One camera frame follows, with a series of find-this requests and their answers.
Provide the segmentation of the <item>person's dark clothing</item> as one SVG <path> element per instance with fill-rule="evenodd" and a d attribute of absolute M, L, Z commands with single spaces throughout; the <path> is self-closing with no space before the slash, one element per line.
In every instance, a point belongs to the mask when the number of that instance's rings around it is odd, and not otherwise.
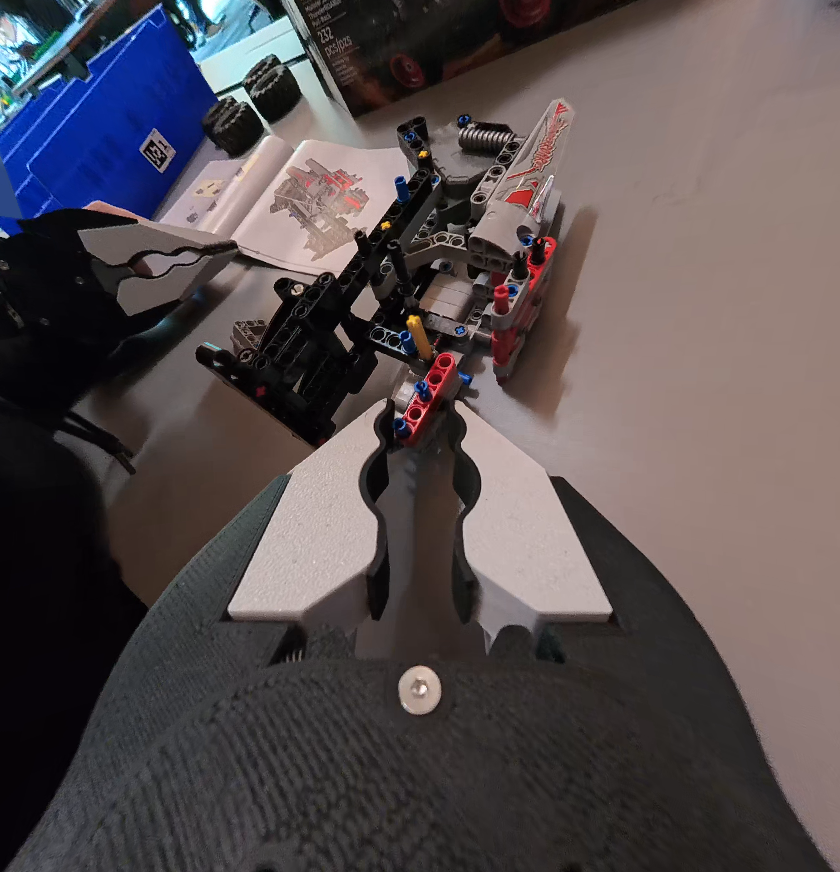
<path fill-rule="evenodd" d="M 0 329 L 0 870 L 147 612 L 111 553 L 99 484 L 54 437 L 99 364 L 88 352 Z"/>

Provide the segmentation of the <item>toy brick truck chassis model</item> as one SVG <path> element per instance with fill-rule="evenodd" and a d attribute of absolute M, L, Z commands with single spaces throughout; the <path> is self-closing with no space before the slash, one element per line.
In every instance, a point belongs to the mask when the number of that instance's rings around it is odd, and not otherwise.
<path fill-rule="evenodd" d="M 380 227 L 356 232 L 340 274 L 280 278 L 264 329 L 232 352 L 204 343 L 198 362 L 313 447 L 380 355 L 426 373 L 441 352 L 485 346 L 504 386 L 553 272 L 555 177 L 574 115 L 553 99 L 527 135 L 468 114 L 433 130 L 408 119 L 395 135 L 413 173 L 395 180 Z"/>

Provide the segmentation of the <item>grey desk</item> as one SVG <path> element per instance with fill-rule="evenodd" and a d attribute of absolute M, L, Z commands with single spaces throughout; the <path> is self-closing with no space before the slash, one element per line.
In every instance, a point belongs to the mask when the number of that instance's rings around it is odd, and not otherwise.
<path fill-rule="evenodd" d="M 673 583 L 840 870 L 840 2 L 639 3 L 358 121 L 295 75 L 295 144 L 573 105 L 549 296 L 477 408 Z"/>

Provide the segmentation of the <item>white instruction booklet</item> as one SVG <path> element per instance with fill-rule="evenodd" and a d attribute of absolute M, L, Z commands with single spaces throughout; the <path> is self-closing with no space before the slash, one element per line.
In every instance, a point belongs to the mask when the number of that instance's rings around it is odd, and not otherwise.
<path fill-rule="evenodd" d="M 380 227 L 409 180 L 398 147 L 366 149 L 264 137 L 249 156 L 209 162 L 158 219 L 233 240 L 240 254 L 314 276 L 340 273 L 357 254 L 355 234 Z"/>

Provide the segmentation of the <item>blue plastic bin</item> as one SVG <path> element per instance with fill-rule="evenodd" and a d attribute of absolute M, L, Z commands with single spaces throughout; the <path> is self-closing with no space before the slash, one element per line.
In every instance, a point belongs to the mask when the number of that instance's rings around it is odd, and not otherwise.
<path fill-rule="evenodd" d="M 23 219 L 94 201 L 151 219 L 205 137 L 217 98 L 162 5 L 89 71 L 45 88 L 0 134 Z M 164 173 L 139 152 L 154 128 L 176 150 Z"/>

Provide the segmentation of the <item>red toy beam with pins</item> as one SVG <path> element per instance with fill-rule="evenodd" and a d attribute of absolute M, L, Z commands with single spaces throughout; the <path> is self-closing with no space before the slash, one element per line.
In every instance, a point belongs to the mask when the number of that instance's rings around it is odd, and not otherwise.
<path fill-rule="evenodd" d="M 426 373 L 403 367 L 404 378 L 393 395 L 394 447 L 418 448 L 428 440 L 445 405 L 471 384 L 464 358 L 460 352 L 441 352 Z"/>

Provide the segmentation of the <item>dark toy set box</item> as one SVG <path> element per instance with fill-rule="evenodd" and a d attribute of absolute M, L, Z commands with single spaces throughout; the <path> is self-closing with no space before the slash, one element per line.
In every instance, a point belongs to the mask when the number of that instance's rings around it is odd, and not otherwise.
<path fill-rule="evenodd" d="M 283 1 L 330 99 L 357 118 L 632 1 Z"/>

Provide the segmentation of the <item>black toy tyre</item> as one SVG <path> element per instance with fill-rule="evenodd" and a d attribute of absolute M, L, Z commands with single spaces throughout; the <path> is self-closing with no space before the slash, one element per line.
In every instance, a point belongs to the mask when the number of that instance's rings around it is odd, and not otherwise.
<path fill-rule="evenodd" d="M 265 135 L 261 118 L 251 105 L 232 96 L 213 105 L 201 126 L 208 139 L 232 159 L 249 152 Z"/>
<path fill-rule="evenodd" d="M 302 98 L 294 73 L 274 54 L 257 62 L 241 84 L 254 108 L 268 124 L 282 120 Z"/>

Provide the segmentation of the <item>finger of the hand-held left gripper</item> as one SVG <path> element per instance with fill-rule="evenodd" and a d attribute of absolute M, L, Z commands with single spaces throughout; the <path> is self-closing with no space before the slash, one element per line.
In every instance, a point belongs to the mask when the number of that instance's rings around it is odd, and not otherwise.
<path fill-rule="evenodd" d="M 77 234 L 90 255 L 112 267 L 195 267 L 229 263 L 239 253 L 231 239 L 145 220 L 82 228 Z"/>
<path fill-rule="evenodd" d="M 193 262 L 185 258 L 157 276 L 123 278 L 118 283 L 118 304 L 127 316 L 134 316 L 166 303 L 181 302 L 218 276 L 233 259 L 233 252 L 203 255 Z"/>

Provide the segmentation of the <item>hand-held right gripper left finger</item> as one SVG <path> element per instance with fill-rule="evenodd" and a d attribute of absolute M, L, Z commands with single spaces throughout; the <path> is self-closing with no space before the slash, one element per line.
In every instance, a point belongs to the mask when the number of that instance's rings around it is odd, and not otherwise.
<path fill-rule="evenodd" d="M 228 615 L 235 621 L 361 624 L 390 596 L 385 519 L 395 404 L 374 403 L 288 478 Z"/>

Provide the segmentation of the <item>black white marker tag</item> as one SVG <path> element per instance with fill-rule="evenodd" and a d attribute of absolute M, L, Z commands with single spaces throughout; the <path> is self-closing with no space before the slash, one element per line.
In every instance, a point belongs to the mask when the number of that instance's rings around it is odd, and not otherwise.
<path fill-rule="evenodd" d="M 144 139 L 139 152 L 159 173 L 164 173 L 173 162 L 175 148 L 154 128 Z"/>

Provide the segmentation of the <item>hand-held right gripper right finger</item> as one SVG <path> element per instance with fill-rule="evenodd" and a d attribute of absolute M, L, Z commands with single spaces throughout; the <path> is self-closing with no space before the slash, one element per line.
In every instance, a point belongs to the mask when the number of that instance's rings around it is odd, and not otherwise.
<path fill-rule="evenodd" d="M 486 651 L 509 627 L 538 640 L 549 624 L 606 624 L 613 607 L 545 468 L 461 400 L 449 445 L 460 622 L 481 628 Z"/>

